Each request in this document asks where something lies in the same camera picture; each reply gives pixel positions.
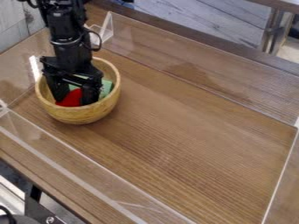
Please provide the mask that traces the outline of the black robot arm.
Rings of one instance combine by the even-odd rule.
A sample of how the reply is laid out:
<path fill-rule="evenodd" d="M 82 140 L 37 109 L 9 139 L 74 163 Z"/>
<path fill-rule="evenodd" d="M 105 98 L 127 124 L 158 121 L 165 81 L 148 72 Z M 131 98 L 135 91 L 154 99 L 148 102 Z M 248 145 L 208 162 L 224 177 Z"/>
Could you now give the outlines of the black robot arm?
<path fill-rule="evenodd" d="M 45 27 L 49 29 L 53 56 L 41 56 L 42 75 L 55 102 L 61 102 L 70 92 L 70 85 L 79 89 L 78 105 L 89 105 L 98 100 L 102 72 L 91 64 L 91 53 L 101 45 L 91 47 L 83 26 L 86 10 L 83 0 L 15 0 L 37 9 Z"/>

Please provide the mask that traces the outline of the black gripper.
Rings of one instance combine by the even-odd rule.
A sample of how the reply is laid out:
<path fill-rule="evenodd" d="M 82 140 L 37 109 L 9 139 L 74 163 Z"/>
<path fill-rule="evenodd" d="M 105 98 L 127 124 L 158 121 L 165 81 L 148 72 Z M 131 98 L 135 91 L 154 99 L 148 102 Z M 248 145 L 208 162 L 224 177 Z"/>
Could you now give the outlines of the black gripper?
<path fill-rule="evenodd" d="M 51 96 L 59 102 L 69 90 L 69 84 L 79 87 L 79 104 L 89 105 L 98 100 L 102 72 L 91 64 L 89 38 L 50 39 L 53 56 L 41 56 L 42 75 Z"/>

